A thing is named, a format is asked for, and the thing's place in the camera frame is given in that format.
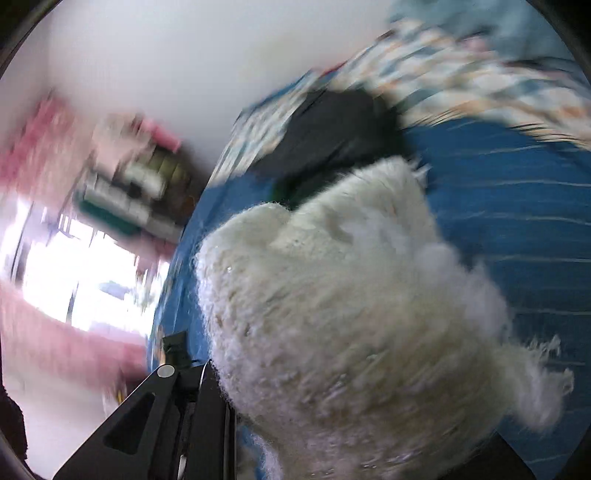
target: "pink object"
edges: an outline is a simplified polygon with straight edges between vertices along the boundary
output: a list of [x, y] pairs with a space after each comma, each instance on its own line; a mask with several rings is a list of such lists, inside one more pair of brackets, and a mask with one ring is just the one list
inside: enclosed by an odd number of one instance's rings
[[162, 128], [154, 120], [142, 120], [140, 128], [145, 132], [149, 132], [152, 135], [152, 140], [160, 147], [166, 148], [173, 153], [176, 153], [181, 147], [181, 140], [168, 130]]

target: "pink curtain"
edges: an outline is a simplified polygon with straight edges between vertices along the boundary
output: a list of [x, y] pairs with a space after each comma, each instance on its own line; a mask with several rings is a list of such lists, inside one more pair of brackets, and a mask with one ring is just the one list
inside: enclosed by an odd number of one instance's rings
[[83, 332], [27, 303], [0, 281], [0, 332], [8, 359], [94, 388], [147, 375], [146, 346]]
[[0, 187], [58, 211], [92, 151], [92, 130], [65, 101], [43, 100], [0, 154]]

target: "dark fabric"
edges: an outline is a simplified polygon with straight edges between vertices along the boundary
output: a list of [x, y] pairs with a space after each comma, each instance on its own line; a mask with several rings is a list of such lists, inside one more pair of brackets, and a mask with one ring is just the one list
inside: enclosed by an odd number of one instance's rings
[[364, 90], [315, 90], [275, 150], [252, 167], [276, 180], [271, 200], [295, 209], [340, 175], [393, 155], [408, 157], [397, 110]]
[[2, 379], [2, 339], [0, 339], [0, 431], [21, 462], [27, 459], [25, 420], [17, 403], [8, 396]]

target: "patterned blanket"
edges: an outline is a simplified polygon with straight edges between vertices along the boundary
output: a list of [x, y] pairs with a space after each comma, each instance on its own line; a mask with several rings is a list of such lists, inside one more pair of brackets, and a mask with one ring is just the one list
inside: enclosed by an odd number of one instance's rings
[[442, 30], [406, 19], [393, 22], [335, 72], [310, 71], [243, 111], [209, 185], [244, 173], [272, 151], [306, 93], [318, 87], [362, 87], [383, 95], [398, 106], [407, 127], [469, 116], [591, 150], [591, 93], [576, 82], [507, 66], [494, 53], [469, 50]]

